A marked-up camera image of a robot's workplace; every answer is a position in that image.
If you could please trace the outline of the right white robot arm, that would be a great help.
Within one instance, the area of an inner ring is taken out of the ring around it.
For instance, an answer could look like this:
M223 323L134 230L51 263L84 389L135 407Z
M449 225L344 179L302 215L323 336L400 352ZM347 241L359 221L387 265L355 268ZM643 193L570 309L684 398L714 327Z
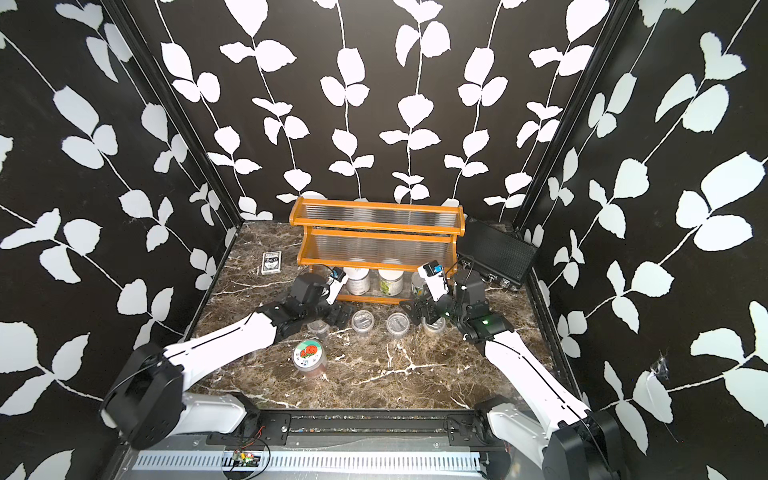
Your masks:
M416 270L421 296L401 302L413 323L452 323L513 385L531 410L511 403L484 412L488 428L532 461L546 479L619 479L625 467L618 424L568 391L524 344L512 324L491 309L473 269L452 277L436 261Z

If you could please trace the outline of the white label seed jar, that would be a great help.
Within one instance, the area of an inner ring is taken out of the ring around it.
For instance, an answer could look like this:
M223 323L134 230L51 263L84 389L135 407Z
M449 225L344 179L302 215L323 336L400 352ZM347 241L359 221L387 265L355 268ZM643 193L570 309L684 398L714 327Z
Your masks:
M345 267L348 277L346 288L351 295L362 296L370 291L370 270L363 267Z

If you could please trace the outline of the red tomato seed jar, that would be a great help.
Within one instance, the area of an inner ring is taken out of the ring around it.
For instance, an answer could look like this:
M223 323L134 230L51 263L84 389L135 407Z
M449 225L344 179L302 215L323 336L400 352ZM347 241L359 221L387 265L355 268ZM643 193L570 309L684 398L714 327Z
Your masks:
M321 376L327 370L325 348L316 340L300 342L293 350L292 361L305 378Z

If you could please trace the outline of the black hard case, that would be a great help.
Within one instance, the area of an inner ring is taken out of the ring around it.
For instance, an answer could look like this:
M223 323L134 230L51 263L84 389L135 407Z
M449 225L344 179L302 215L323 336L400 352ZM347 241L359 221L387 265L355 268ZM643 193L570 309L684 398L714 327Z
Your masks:
M537 253L532 243L471 217L457 240L460 263L503 288L519 289L526 283Z

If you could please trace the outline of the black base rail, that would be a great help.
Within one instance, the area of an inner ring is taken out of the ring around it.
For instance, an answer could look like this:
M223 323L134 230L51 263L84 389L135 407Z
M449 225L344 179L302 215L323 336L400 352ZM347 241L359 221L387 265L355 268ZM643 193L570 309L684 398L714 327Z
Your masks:
M267 409L249 414L244 424L229 434L209 433L208 445L237 447L253 438L268 445L285 446L291 437L338 435L437 436L451 446L499 447L485 420L476 410L302 410Z

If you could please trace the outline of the small green circuit board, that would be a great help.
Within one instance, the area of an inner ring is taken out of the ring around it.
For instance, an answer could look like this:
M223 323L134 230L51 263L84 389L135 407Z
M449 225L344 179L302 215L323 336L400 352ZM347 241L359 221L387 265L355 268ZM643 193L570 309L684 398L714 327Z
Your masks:
M234 452L231 468L255 468L261 462L261 455L254 452Z

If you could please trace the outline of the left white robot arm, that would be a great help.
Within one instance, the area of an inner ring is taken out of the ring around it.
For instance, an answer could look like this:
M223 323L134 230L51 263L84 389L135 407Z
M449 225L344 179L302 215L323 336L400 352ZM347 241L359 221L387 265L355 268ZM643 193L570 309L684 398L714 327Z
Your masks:
M191 392L198 381L255 351L266 350L322 320L345 323L350 308L336 299L348 281L340 267L327 277L299 275L282 300L264 304L243 319L201 337L160 347L136 348L105 395L100 414L135 450L167 437L235 431L256 408L241 394Z

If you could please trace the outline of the clear seed jar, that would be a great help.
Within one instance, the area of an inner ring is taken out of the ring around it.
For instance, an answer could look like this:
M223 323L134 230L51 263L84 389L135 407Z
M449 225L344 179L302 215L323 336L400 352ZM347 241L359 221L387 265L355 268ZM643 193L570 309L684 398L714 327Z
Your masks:
M426 320L423 320L421 322L421 327L427 335L439 336L442 335L446 330L446 319L439 317L433 323L429 323Z
M356 311L351 318L350 324L358 335L369 335L375 326L375 317L369 310L361 309Z
M393 338L403 338L410 330L409 317L401 312L395 312L388 316L386 329Z
M307 324L308 331L319 339L324 339L331 331L331 327L325 321L316 320Z

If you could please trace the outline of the multicolour label seed jar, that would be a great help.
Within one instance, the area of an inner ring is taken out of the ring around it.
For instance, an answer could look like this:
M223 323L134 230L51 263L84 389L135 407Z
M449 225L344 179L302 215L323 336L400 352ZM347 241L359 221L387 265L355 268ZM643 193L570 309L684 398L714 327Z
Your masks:
M426 286L424 279L418 272L414 272L411 276L411 297L419 298L426 292Z

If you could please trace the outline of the orange wooden glass shelf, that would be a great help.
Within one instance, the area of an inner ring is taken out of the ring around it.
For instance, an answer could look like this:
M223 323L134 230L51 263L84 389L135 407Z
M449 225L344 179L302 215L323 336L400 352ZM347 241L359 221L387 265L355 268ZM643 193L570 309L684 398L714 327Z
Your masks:
M457 240L465 233L460 206L300 198L290 223L304 232L298 264L370 270L370 291L351 295L345 284L340 301L390 305L410 297L412 274L430 261L443 266L447 281L457 266ZM404 288L397 297L379 290L378 270L385 268L404 271Z

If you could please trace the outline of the green label seed jar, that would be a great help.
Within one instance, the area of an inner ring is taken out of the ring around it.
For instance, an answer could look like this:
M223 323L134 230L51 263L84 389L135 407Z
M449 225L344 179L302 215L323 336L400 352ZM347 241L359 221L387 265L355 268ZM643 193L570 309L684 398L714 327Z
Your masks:
M379 290L388 297L399 296L404 288L404 271L395 268L385 268L378 270Z

